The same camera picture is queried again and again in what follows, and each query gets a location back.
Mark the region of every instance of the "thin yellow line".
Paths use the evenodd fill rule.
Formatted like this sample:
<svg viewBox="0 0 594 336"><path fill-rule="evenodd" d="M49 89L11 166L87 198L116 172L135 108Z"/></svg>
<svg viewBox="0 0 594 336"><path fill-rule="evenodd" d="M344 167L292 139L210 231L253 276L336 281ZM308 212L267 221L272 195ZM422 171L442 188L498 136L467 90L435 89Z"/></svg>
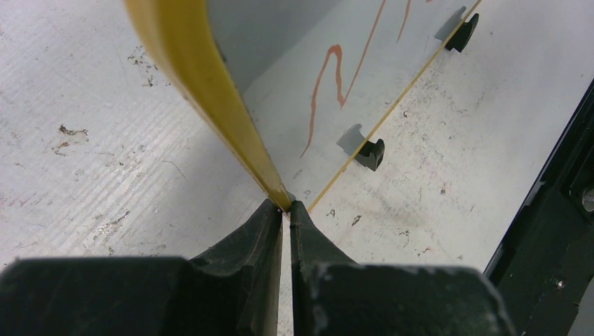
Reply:
<svg viewBox="0 0 594 336"><path fill-rule="evenodd" d="M125 3L138 35L160 70L268 197L288 211L291 200L212 38L207 0Z"/></svg>
<svg viewBox="0 0 594 336"><path fill-rule="evenodd" d="M429 67L429 65L431 65L431 63L435 60L435 57L437 57L437 55L446 47L446 44L448 44L448 42L450 41L450 39L452 38L452 36L454 36L455 32L457 32L458 29L462 26L462 24L468 20L468 18L470 17L470 15L472 13L474 13L474 11L476 10L476 7L481 3L481 1L482 0L478 0L474 4L474 6L472 6L472 8L470 8L469 12L466 14L466 16L464 16L464 19L462 19L460 21L460 23L458 23L458 25L456 26L456 28L450 33L450 35L445 39L445 41L442 42L442 44L439 47L439 49L429 59L429 61L425 64L425 66L421 69L421 71L419 71L419 73L417 74L417 76L414 77L413 81L410 82L410 85L408 85L408 87L404 90L404 92L402 92L402 94L400 95L400 97L392 104L392 106L390 106L390 108L388 109L388 111L386 112L386 114L384 114L384 116L382 117L382 119L380 119L380 122L378 122L378 124L371 130L371 132L369 133L369 135L365 138L365 141L363 141L363 143L361 143L361 145L359 145L359 147L354 152L354 154L351 155L351 157L349 158L349 160L347 160L347 162L340 168L340 170L338 171L338 173L336 173L336 175L334 175L334 177L330 180L330 182L326 185L326 187L322 190L322 192L316 197L316 199L314 199L314 202L312 202L311 205L308 208L308 211L309 212L311 212L314 209L314 207L318 204L318 202L322 199L322 197L328 192L328 190L334 184L334 182L336 182L336 180L338 179L338 177L347 169L347 166L349 165L349 163L351 163L354 160L354 157L357 156L357 153L361 150L361 148L363 148L363 145L373 136L373 134L375 133L375 131L377 131L378 128L380 128L381 124L383 124L384 121L386 121L386 119L389 117L390 113L392 113L392 111L396 108L396 105L398 105L398 103L404 98L404 96L413 87L413 85L417 82L417 80L423 75L423 73L425 72L425 70L427 70L427 68Z"/></svg>

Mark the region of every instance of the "black clamp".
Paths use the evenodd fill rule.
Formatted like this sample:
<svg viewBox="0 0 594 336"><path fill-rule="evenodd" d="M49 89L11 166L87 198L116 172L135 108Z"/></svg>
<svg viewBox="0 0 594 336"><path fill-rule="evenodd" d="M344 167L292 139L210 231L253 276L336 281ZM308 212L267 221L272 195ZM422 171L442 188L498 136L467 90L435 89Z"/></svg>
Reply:
<svg viewBox="0 0 594 336"><path fill-rule="evenodd" d="M456 49L459 53L461 53L466 47L466 44L468 44L468 41L470 41L476 25L478 25L478 13L472 15L468 22L465 22L462 24L462 26L460 26L458 31L445 45L445 49Z"/></svg>
<svg viewBox="0 0 594 336"><path fill-rule="evenodd" d="M336 144L348 155L353 155L364 141L365 144L361 147L361 150L359 150L354 159L375 172L380 166L380 163L382 163L382 160L384 160L386 146L382 139L378 139L376 143L366 141L363 134L361 134L361 124L356 124L349 128Z"/></svg>

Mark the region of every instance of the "yellow plastic edge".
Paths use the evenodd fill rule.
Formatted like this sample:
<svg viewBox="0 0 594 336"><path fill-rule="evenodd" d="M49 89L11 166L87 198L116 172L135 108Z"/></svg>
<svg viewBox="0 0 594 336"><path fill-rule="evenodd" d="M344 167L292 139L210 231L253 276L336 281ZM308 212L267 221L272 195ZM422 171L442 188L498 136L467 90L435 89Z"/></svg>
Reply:
<svg viewBox="0 0 594 336"><path fill-rule="evenodd" d="M314 199L314 201L308 207L308 211L309 212L312 212L312 210L315 208L315 206L318 204L318 202L328 192L328 189L330 189L330 187L336 182L336 180L338 180L338 177L340 177L340 175L345 170L347 170L347 166L349 165L349 163L351 163L354 160L354 157L357 156L357 153L361 150L361 148L363 148L363 145L366 144L367 141L369 141L369 139L375 134L375 132L378 130L378 128L380 128L380 126L384 123L384 121L386 121L386 119L389 117L390 113L392 113L392 111L396 108L396 105L398 105L398 103L404 98L404 96L406 96L406 94L408 93L408 91L410 91L410 89L417 82L417 80L423 75L423 73L425 72L425 70L427 70L427 68L434 61L435 57L437 57L437 55L439 54L439 52L441 52L446 47L446 44L448 44L448 42L450 41L450 39L454 36L454 34L458 31L458 29L462 26L462 24L464 22L466 22L468 20L468 18L470 18L470 15L474 13L474 11L476 10L476 7L481 3L481 1L482 0L478 0L474 4L474 6L472 6L472 8L470 8L470 10L468 11L468 13L464 16L464 18L460 21L460 23L458 23L458 25L456 26L456 28L454 30L452 30L452 32L445 39L445 41L442 42L442 44L439 47L439 49L435 52L435 54L433 54L433 56L429 59L429 61L427 61L427 63L421 69L421 71L419 71L419 73L417 73L417 76L414 77L413 81L410 82L410 84L402 92L402 94L400 95L400 97L392 104L392 106L390 106L390 108L388 109L388 111L386 112L386 114L384 114L384 116L380 119L380 121L377 123L377 125L371 130L371 132L369 132L369 135L365 138L365 141L363 141L361 143L361 145L359 145L359 147L354 152L354 154L349 158L349 160L347 160L347 162L345 162L345 164L340 168L340 170L338 171L338 173L336 173L336 175L334 175L334 177L330 180L330 182L326 185L326 187L318 194L318 196Z"/></svg>
<svg viewBox="0 0 594 336"><path fill-rule="evenodd" d="M217 50L207 0L125 0L145 49L283 211L291 200Z"/></svg>

